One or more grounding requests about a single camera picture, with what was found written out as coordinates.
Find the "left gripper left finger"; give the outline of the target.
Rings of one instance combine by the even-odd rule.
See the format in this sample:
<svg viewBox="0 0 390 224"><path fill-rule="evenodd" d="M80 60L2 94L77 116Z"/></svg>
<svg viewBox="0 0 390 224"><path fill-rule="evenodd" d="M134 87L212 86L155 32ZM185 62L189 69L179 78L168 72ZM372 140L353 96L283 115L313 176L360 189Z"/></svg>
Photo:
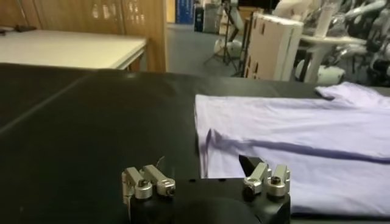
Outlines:
<svg viewBox="0 0 390 224"><path fill-rule="evenodd" d="M173 197L176 189L176 181L167 177L160 168L164 168L165 156L159 158L155 165L128 167L121 173L122 202L130 204L130 199L151 199L154 194L162 197Z"/></svg>

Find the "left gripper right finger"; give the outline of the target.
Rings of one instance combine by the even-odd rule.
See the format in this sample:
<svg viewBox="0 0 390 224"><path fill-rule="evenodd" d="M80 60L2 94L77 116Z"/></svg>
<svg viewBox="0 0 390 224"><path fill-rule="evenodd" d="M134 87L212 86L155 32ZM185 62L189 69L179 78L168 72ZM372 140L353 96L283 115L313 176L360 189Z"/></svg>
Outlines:
<svg viewBox="0 0 390 224"><path fill-rule="evenodd" d="M290 170L286 165L277 165L274 172L261 158L239 156L244 171L244 188L249 195L266 192L271 197L284 197L290 192Z"/></svg>

